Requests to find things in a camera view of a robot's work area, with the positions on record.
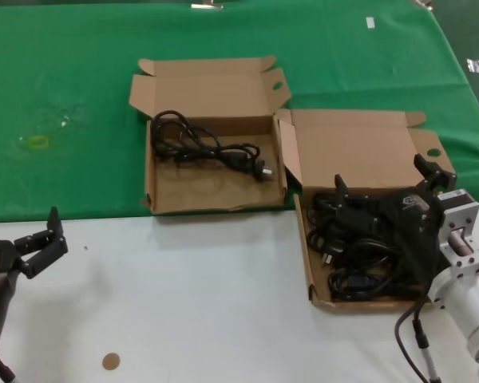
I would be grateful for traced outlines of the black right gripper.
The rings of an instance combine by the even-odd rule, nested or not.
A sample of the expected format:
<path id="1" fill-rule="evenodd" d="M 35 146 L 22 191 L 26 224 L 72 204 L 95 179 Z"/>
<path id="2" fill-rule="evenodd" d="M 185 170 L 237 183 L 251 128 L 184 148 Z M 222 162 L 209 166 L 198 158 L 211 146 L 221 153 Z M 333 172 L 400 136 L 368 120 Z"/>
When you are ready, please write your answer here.
<path id="1" fill-rule="evenodd" d="M 388 221 L 394 242 L 400 247 L 416 281 L 428 291 L 443 264 L 438 240 L 442 218 L 436 193 L 453 191 L 456 174 L 426 160 L 421 154 L 414 156 L 414 167 L 423 180 L 415 187 L 388 192 L 381 200 L 352 194 L 342 177 L 336 174 L 335 218 L 352 231 L 380 236 L 380 212 Z"/>

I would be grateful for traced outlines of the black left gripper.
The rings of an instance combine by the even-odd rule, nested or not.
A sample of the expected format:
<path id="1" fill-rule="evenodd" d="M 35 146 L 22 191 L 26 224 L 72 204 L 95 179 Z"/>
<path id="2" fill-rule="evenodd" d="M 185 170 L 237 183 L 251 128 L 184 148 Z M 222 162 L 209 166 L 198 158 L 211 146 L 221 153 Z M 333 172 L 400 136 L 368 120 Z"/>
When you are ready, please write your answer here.
<path id="1" fill-rule="evenodd" d="M 11 241 L 0 240 L 0 277 L 16 282 L 20 272 L 35 278 L 68 252 L 61 219 L 51 207 L 46 229 Z"/>

